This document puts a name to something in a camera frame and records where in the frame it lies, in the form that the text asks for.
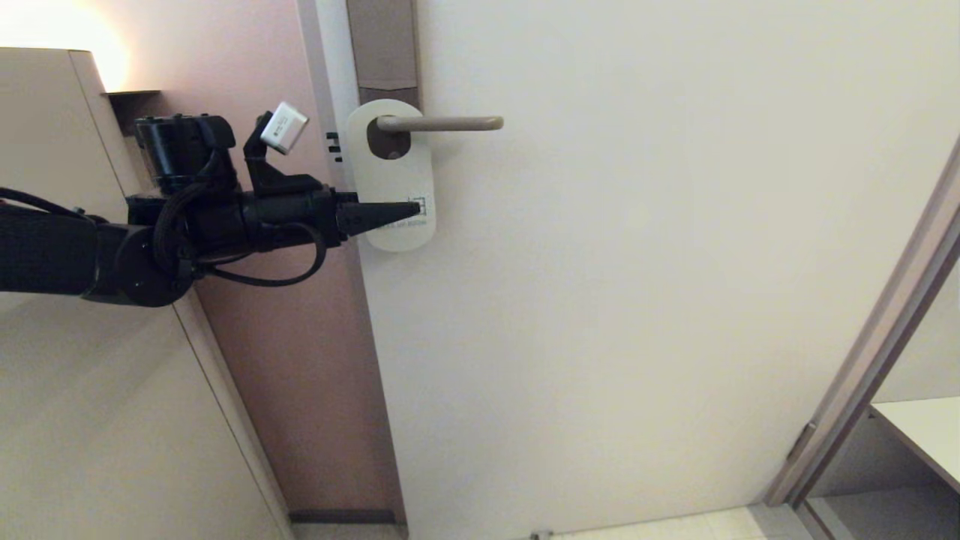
floor tile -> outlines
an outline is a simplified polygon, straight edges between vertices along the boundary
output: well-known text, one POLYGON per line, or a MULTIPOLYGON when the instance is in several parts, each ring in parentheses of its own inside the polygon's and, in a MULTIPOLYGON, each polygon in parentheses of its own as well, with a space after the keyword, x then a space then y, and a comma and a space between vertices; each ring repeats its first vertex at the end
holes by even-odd
POLYGON ((297 540, 403 540, 400 528, 389 525, 296 524, 297 540))
POLYGON ((800 518, 789 506, 770 508, 762 504, 710 512, 704 517, 716 540, 748 540, 786 537, 811 540, 800 518))
POLYGON ((625 527, 585 530, 558 536, 558 540, 714 540, 701 516, 661 520, 625 527))

light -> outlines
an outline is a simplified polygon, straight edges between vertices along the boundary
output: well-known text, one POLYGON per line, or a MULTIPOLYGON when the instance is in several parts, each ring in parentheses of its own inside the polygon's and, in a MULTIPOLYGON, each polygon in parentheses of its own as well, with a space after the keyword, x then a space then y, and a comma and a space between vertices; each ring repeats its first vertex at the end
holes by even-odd
POLYGON ((0 0, 0 47, 93 53, 107 91, 124 89, 130 53, 97 11, 74 0, 0 0))

robotic arm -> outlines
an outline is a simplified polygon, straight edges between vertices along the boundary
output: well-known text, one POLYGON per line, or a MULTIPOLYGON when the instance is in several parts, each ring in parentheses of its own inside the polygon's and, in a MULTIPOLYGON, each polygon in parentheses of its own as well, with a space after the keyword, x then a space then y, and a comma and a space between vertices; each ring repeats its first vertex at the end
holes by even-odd
POLYGON ((264 140, 286 153, 270 136, 285 129, 285 118, 266 112, 244 145, 253 191, 241 191, 237 182, 228 153, 236 142, 224 118, 137 120, 137 142, 157 189, 127 198, 127 224, 0 187, 0 199, 26 205, 0 201, 0 290, 159 307, 206 275, 289 285, 316 273, 328 248, 420 213, 418 203, 360 203, 356 193, 273 168, 264 140), (220 268, 252 253, 302 244, 313 244, 316 256, 295 278, 263 280, 220 268))

beige wall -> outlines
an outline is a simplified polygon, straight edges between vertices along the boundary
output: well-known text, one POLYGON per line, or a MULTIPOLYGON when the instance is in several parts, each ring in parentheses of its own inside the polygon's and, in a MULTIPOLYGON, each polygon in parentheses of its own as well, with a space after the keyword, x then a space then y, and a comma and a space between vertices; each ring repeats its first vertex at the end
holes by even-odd
MULTIPOLYGON (((5 44, 43 45, 49 33, 52 45, 93 48, 109 63, 108 89, 160 89, 169 111, 220 114, 241 141, 281 100, 318 116, 294 0, 4 3, 5 44)), ((323 130, 311 122, 297 151, 272 162, 330 182, 323 130)), ((249 185, 239 150, 233 158, 249 185)), ((239 270, 291 276, 312 257, 310 249, 287 250, 239 270)), ((292 287, 199 285, 291 509, 402 510, 357 264, 349 246, 331 250, 318 276, 292 287)))

white shelf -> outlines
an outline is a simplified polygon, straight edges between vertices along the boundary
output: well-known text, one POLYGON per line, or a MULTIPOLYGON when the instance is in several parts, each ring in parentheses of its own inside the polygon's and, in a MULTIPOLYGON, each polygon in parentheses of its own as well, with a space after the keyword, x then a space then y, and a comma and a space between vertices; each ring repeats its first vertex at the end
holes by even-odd
POLYGON ((873 404, 872 409, 960 492, 960 397, 873 404))

